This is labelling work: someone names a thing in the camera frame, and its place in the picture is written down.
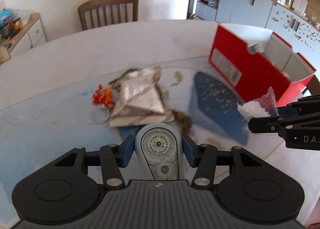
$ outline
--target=figurine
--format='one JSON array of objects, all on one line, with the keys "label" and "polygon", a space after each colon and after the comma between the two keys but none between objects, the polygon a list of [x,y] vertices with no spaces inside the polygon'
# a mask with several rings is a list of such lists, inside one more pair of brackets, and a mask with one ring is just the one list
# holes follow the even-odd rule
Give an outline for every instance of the figurine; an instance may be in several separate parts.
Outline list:
[{"label": "figurine", "polygon": [[111,87],[103,87],[102,84],[98,85],[98,89],[94,92],[92,98],[93,104],[103,104],[107,108],[113,108],[115,103],[113,101],[113,92]]}]

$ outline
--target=metal screw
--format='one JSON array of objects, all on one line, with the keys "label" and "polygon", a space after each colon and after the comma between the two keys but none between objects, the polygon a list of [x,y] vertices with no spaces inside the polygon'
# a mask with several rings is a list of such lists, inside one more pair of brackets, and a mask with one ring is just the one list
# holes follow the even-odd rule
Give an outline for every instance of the metal screw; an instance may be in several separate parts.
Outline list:
[{"label": "metal screw", "polygon": [[198,186],[207,186],[210,184],[210,180],[205,177],[198,177],[195,179],[195,184]]},{"label": "metal screw", "polygon": [[122,180],[119,178],[109,178],[107,180],[108,186],[120,186],[122,184]]}]

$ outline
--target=chair backrest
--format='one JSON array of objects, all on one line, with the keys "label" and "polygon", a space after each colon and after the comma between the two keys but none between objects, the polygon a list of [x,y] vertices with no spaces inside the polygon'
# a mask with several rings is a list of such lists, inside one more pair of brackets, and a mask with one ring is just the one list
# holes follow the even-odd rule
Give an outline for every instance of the chair backrest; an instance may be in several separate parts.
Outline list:
[{"label": "chair backrest", "polygon": [[82,30],[138,20],[139,0],[90,0],[79,6]]}]

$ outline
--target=red box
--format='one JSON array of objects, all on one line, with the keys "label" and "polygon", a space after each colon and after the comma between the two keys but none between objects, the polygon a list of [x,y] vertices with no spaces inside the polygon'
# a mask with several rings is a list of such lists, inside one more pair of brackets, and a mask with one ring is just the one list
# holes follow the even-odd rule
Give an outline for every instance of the red box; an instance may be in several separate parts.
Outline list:
[{"label": "red box", "polygon": [[299,96],[316,71],[273,31],[231,23],[219,24],[209,62],[245,102],[271,86],[278,107]]}]

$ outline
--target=plastic bag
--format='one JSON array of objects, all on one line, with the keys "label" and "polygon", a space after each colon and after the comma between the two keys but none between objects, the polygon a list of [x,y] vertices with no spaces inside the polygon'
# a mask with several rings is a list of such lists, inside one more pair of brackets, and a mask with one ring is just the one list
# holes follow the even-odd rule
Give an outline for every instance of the plastic bag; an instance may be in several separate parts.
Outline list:
[{"label": "plastic bag", "polygon": [[208,6],[216,9],[219,4],[219,0],[206,0],[208,2]]},{"label": "plastic bag", "polygon": [[33,10],[14,10],[12,11],[13,19],[21,19],[22,25],[26,25],[30,21],[31,14],[35,13]]},{"label": "plastic bag", "polygon": [[251,118],[278,116],[278,109],[276,107],[276,96],[269,87],[268,92],[260,98],[254,99],[243,105],[237,106],[239,113],[249,121]]}]

